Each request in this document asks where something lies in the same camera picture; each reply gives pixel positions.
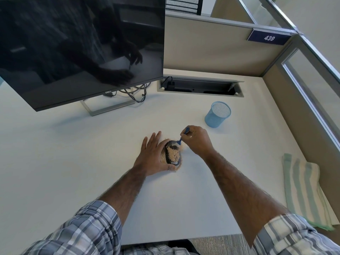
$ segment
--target folded towel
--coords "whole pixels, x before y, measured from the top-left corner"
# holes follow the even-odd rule
[[[319,166],[284,154],[283,172],[288,209],[313,226],[334,230],[339,221],[319,185]]]

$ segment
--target dell monitor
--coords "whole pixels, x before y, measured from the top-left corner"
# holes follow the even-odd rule
[[[165,0],[0,0],[0,77],[34,110],[163,77]]]

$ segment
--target brush handle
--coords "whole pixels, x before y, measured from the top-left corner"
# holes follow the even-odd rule
[[[187,128],[185,129],[185,132],[184,132],[184,134],[187,134],[189,131],[190,131],[190,128],[189,128],[189,127],[187,127]],[[179,140],[179,141],[176,141],[176,142],[178,143],[178,145],[181,145],[182,138],[180,138],[180,140]]]

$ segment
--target number sign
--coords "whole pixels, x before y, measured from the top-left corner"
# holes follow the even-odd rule
[[[277,45],[283,46],[290,37],[291,37],[290,35],[278,34],[278,33],[253,29],[253,31],[251,32],[247,40],[261,42],[261,43],[268,43],[268,44],[277,44]]]

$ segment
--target monitor base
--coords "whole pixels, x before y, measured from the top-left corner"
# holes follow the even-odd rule
[[[112,106],[105,107],[105,108],[102,108],[102,109],[99,109],[99,110],[96,110],[96,111],[92,111],[87,106],[87,104],[85,103],[85,100],[81,100],[80,103],[83,105],[83,107],[85,107],[85,109],[88,111],[88,113],[91,116],[100,115],[102,113],[105,113],[105,112],[108,112],[108,111],[112,111],[112,110],[115,110],[115,109],[118,109],[118,108],[121,108],[121,107],[124,107],[124,106],[127,106],[127,105],[132,105],[132,104],[135,103],[135,101],[131,99],[129,101],[126,101],[126,102],[123,102],[123,103],[120,103],[120,104],[117,104],[117,105],[112,105]]]

